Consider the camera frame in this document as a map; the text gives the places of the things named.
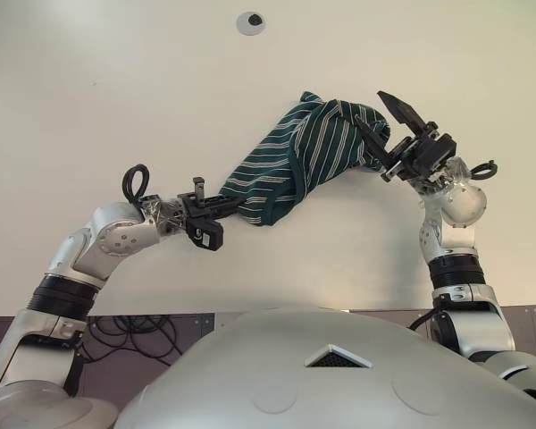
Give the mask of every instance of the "wire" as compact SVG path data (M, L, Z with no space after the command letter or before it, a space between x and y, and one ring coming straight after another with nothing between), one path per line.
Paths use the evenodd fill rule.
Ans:
M498 165L494 160L490 160L488 163L477 165L471 170L471 179L474 181L485 181L490 179L498 172Z
M409 326L407 326L408 329L411 331L416 331L419 326L424 324L426 321L428 321L431 317L439 313L440 308L435 307L431 310L429 310L426 314L422 315L421 317L417 318L414 322L412 322Z
M141 184L139 185L137 192L133 192L133 179L135 174L141 173ZM143 164L137 164L131 167L123 175L123 181L121 182L121 190L123 195L132 205L140 207L139 200L145 195L147 186L149 184L149 169Z
M171 327L172 336L165 330L166 326ZM167 366L170 366L171 364L163 358L170 356L171 353L175 351L179 356L182 356L182 351L176 343L177 329L169 315L118 315L109 318L96 316L89 320L88 330L93 340L106 346L110 350L101 356L94 356L91 351L87 349L86 344L82 342L78 346L78 351L83 356L84 363L86 364L99 362L120 350L136 352L146 358L154 359ZM141 334L153 332L161 333L167 340L169 347L166 351L154 353L149 352L140 346L136 337Z

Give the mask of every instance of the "vent grille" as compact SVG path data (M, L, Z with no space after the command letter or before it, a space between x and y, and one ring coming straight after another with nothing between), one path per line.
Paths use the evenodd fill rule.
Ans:
M306 359L305 365L310 368L371 368L373 364L334 344L319 349L310 358Z
M321 357L320 360L313 362L310 367L321 367L321 366L330 366L330 367L351 367L351 368L362 368L359 364L352 362L349 359L344 358L336 353L328 353L324 357Z

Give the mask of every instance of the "cloth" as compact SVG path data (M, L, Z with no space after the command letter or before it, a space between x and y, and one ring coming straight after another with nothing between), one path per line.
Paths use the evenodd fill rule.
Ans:
M359 115L387 143L389 125L379 112L346 101L322 101L305 92L300 104L248 155L220 193L245 198L239 214L254 225L273 225L317 185L348 168L381 164L365 149Z

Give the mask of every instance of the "black vent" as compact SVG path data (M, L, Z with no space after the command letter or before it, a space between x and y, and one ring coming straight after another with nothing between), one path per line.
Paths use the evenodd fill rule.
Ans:
M320 357L318 360L313 362L310 367L351 367L351 368L365 368L365 366L361 366L359 364L356 364L355 362L352 362L351 360L338 355L337 353L334 353L333 351L328 353L327 355Z

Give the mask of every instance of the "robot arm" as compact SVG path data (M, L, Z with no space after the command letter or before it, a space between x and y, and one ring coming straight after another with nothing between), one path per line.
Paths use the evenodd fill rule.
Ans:
M143 177L133 194L136 172ZM97 293L125 258L180 231L200 248L220 248L223 230L215 219L235 213L240 201L224 196L205 198L205 181L195 178L193 182L194 192L177 198L144 197L148 170L137 165L123 178L129 202L98 208L89 223L63 242L28 307L17 314L0 344L0 407L4 403L0 415L16 407L16 401L8 400L12 396L24 404L30 403L28 398L50 403L77 393L81 368L75 346ZM103 418L94 421L106 427Z
M448 134L440 136L436 123L425 123L413 107L390 94L379 96L398 122L414 133L388 153L379 136L357 119L370 152L385 168L381 177L390 181L397 175L408 181L424 202L419 240L434 291L433 310L418 322L431 319L435 341L536 398L536 357L515 351L474 241L474 225L487 199L471 180L488 179L498 167L490 161L469 170L456 156L456 142Z

